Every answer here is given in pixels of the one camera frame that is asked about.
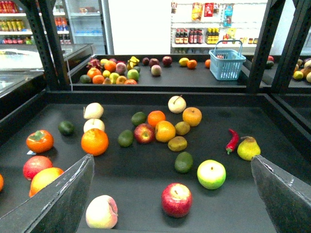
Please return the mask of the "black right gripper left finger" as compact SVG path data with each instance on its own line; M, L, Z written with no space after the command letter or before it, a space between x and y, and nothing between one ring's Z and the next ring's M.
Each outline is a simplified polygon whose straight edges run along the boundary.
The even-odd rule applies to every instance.
M74 233L94 176L87 154L52 183L0 219L2 233Z

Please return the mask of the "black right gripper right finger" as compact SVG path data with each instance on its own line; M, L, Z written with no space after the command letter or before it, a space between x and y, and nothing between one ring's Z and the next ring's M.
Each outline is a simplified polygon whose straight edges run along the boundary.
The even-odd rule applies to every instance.
M261 155L251 160L260 198L278 233L311 231L311 186Z

